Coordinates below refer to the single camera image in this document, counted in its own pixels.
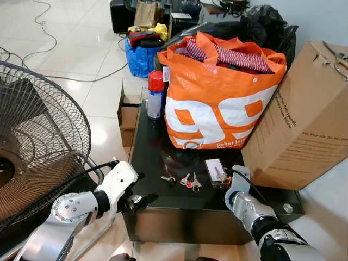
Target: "red cap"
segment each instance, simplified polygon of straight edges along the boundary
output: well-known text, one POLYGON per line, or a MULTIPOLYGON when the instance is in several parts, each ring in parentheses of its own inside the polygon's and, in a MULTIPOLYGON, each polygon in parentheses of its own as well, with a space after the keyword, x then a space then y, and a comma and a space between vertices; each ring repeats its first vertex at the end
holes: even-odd
POLYGON ((148 75, 148 89, 154 92, 164 91, 163 73, 161 71, 152 71, 148 75))

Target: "electric fan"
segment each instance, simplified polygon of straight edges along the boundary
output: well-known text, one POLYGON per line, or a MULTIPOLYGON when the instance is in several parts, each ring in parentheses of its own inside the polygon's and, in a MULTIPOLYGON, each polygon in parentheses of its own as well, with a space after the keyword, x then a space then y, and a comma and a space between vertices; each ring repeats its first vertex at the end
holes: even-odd
MULTIPOLYGON (((86 116, 61 87, 0 61, 1 250, 14 238, 24 240, 47 217, 52 202, 74 184, 42 197, 44 193, 83 171, 86 163, 93 165, 88 158, 90 144, 86 116), (34 201, 4 229, 9 219, 34 201)), ((92 179, 84 178, 83 189, 96 187, 92 179)))

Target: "orange bag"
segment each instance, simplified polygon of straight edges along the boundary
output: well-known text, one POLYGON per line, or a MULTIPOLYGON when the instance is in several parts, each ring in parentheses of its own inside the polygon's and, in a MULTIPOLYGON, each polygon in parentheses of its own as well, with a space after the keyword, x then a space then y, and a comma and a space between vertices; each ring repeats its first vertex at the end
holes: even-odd
POLYGON ((228 41, 198 32, 157 53, 170 68, 165 120, 176 148, 241 148, 286 71, 282 53, 238 38, 228 41), (202 63, 175 53, 189 39, 205 51, 202 63), (214 44, 244 53, 259 53, 274 74, 253 75, 217 66, 214 44))

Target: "cable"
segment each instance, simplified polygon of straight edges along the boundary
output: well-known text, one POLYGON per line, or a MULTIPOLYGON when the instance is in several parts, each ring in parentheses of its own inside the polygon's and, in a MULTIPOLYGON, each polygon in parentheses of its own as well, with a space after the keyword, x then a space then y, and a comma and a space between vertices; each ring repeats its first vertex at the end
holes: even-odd
MULTIPOLYGON (((6 58, 5 61, 8 61, 11 57, 11 55, 14 55, 16 57, 18 57, 21 61, 22 61, 22 67, 25 67, 27 68, 28 70, 30 70, 30 68, 26 65, 26 63, 24 62, 29 56, 31 55, 34 55, 34 54, 38 54, 38 53, 47 53, 47 52, 50 52, 52 51, 53 49, 56 48, 57 46, 57 38, 55 38, 53 35, 51 35, 50 33, 48 33, 45 28, 44 28, 44 25, 46 24, 46 21, 42 21, 42 22, 39 22, 38 21, 38 18, 41 17, 44 13, 48 12, 50 9, 51 9, 51 5, 49 3, 46 3, 46 2, 43 2, 43 1, 38 1, 38 0, 32 0, 33 2, 35 3, 40 3, 40 4, 47 4, 48 5, 48 8, 43 11, 40 15, 38 15, 37 17, 35 17, 34 19, 34 22, 39 24, 41 26, 41 29, 42 31, 47 34, 48 36, 50 36, 53 40, 54 40, 54 45, 50 48, 50 49, 47 49, 45 51, 39 51, 39 52, 33 52, 33 53, 29 53, 28 55, 26 55, 24 58, 21 58, 18 54, 16 53, 12 53, 8 50, 6 50, 5 48, 3 47, 0 47, 2 50, 4 50, 7 54, 8 54, 8 57, 6 58)), ((122 40, 124 40, 126 38, 126 36, 121 36, 121 34, 126 34, 126 32, 120 32, 119 33, 119 36, 122 38, 118 41, 118 46, 121 50, 123 50, 125 52, 125 50, 120 46, 120 42, 122 40)), ((73 78, 69 78, 69 77, 61 77, 61 76, 53 76, 53 75, 46 75, 46 74, 41 74, 41 73, 36 73, 38 75, 41 75, 41 76, 44 76, 44 77, 50 77, 50 78, 55 78, 55 79, 64 79, 64 80, 72 80, 72 81, 75 81, 75 82, 82 82, 82 83, 94 83, 94 82, 98 82, 100 80, 103 80, 107 77, 110 77, 111 75, 121 71, 122 69, 124 69, 126 66, 128 65, 128 63, 125 63, 121 68, 117 69, 116 71, 113 71, 112 73, 109 73, 108 75, 106 76, 103 76, 101 78, 98 78, 98 79, 95 79, 95 80, 80 80, 80 79, 73 79, 73 78)))
POLYGON ((268 201, 264 198, 264 196, 261 194, 261 192, 256 188, 256 186, 254 185, 254 183, 252 183, 250 179, 248 179, 247 177, 245 177, 244 174, 242 174, 241 172, 239 172, 238 170, 235 170, 235 169, 230 170, 230 169, 228 169, 228 168, 225 168, 225 170, 232 171, 232 174, 235 172, 235 173, 237 173, 238 175, 240 175, 245 181, 247 181, 247 182, 250 184, 250 186, 256 191, 256 193, 260 196, 260 198, 264 201, 264 203, 266 203, 267 205, 269 205, 269 204, 268 204, 268 201))
POLYGON ((11 219, 9 219, 1 228, 0 228, 0 234, 7 228, 9 227, 14 221, 16 221, 16 219, 22 215, 25 211, 27 211, 30 207, 32 207, 33 205, 37 204, 39 201, 41 201, 44 197, 48 196, 50 193, 54 192, 55 190, 65 186, 67 183, 73 181, 76 178, 81 177, 82 175, 85 175, 93 170, 97 170, 97 169, 101 169, 102 167, 107 167, 107 166, 114 166, 114 162, 108 162, 108 163, 104 163, 101 165, 97 165, 95 167, 91 167, 90 169, 87 169, 83 172, 80 172, 76 175, 74 175, 73 177, 68 178, 67 180, 63 181, 62 183, 58 184, 57 186, 55 186, 53 189, 47 191, 46 193, 44 193, 42 196, 40 196, 38 199, 36 199, 35 201, 33 201, 32 203, 30 203, 29 205, 27 205, 25 208, 23 208, 21 211, 19 211, 17 214, 15 214, 14 216, 11 217, 11 219))

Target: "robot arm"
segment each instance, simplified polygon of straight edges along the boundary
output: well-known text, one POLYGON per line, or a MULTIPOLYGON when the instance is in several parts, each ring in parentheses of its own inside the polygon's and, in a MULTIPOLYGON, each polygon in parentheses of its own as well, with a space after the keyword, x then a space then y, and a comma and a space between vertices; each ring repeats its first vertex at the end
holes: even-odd
POLYGON ((119 162, 94 192, 58 197, 47 220, 29 236, 15 261, 65 260, 73 238, 95 219, 117 213, 117 203, 138 175, 130 164, 119 162))
MULTIPOLYGON (((234 165, 233 169, 250 179, 248 168, 234 165)), ((248 182, 234 172, 225 203, 252 235, 260 250, 261 261, 325 261, 290 226, 280 222, 270 206, 251 196, 249 188, 248 182)))

